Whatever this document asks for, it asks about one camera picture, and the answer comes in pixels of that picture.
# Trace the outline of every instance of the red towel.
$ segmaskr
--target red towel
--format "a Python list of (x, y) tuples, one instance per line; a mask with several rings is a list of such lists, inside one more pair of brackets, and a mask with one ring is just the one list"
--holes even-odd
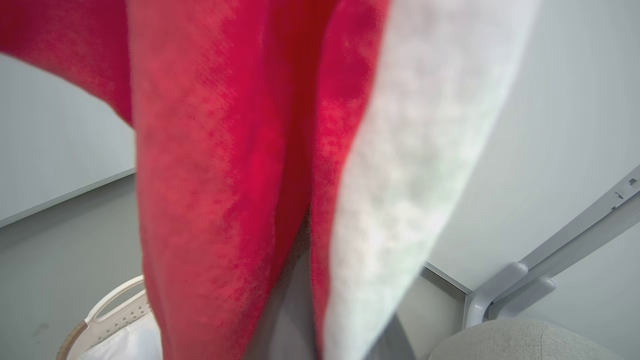
[(462, 192), (531, 3), (4, 0), (0, 51), (135, 129), (165, 360), (242, 357), (309, 208), (318, 345), (357, 360)]

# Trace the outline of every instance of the white plastic basket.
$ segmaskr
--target white plastic basket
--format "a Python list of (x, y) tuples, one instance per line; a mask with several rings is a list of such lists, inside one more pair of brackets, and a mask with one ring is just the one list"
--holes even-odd
[(98, 345), (123, 327), (151, 312), (147, 291), (142, 290), (125, 300), (110, 312), (98, 317), (98, 314), (125, 291), (144, 282), (144, 276), (135, 277), (115, 288), (102, 298), (89, 311), (89, 315), (79, 323), (62, 343), (56, 360), (77, 360), (88, 349)]

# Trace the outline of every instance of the baseboard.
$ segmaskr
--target baseboard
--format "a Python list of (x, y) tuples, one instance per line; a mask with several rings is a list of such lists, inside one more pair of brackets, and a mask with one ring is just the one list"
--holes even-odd
[(17, 213), (17, 214), (12, 215), (12, 216), (10, 216), (8, 218), (4, 218), (4, 219), (0, 220), (0, 227), (7, 226), (10, 223), (16, 222), (16, 221), (21, 220), (23, 218), (26, 218), (26, 217), (28, 217), (30, 215), (33, 215), (35, 213), (38, 213), (38, 212), (44, 210), (44, 209), (50, 208), (51, 206), (58, 205), (59, 203), (67, 201), (67, 200), (69, 200), (71, 198), (74, 198), (74, 197), (76, 197), (78, 195), (82, 195), (82, 194), (84, 194), (86, 192), (90, 192), (93, 189), (99, 188), (100, 186), (103, 186), (103, 185), (107, 185), (108, 183), (112, 183), (113, 181), (119, 180), (119, 179), (121, 179), (121, 178), (123, 178), (125, 176), (129, 176), (131, 174), (134, 174), (135, 172), (136, 172), (136, 168), (130, 168), (129, 170), (125, 170), (125, 171), (123, 171), (123, 172), (121, 172), (119, 174), (115, 174), (113, 176), (109, 176), (106, 179), (97, 181), (96, 183), (89, 184), (89, 185), (87, 185), (87, 186), (85, 186), (83, 188), (74, 190), (74, 191), (72, 191), (70, 193), (66, 193), (65, 195), (59, 196), (59, 197), (57, 197), (55, 199), (51, 199), (51, 200), (49, 200), (47, 202), (43, 202), (42, 204), (40, 204), (38, 206), (34, 206), (34, 207), (30, 208), (30, 209), (21, 211), (20, 213)]

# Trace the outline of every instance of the white wall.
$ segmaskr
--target white wall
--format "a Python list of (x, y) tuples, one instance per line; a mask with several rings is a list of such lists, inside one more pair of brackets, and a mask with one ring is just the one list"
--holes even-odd
[(134, 164), (133, 131), (109, 106), (0, 55), (0, 221)]
[(638, 15), (635, 0), (543, 2), (432, 264), (473, 290), (640, 164)]
[(640, 224), (554, 277), (557, 288), (521, 316), (556, 323), (625, 359), (640, 354)]

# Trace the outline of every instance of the metal frame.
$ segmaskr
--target metal frame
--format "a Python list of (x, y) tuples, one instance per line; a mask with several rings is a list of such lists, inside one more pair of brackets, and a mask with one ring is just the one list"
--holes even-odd
[[(468, 293), (463, 329), (481, 323), (485, 315), (491, 320), (517, 316), (554, 291), (553, 276), (640, 222), (639, 192), (640, 166), (520, 262)], [(459, 284), (439, 269), (437, 274)]]

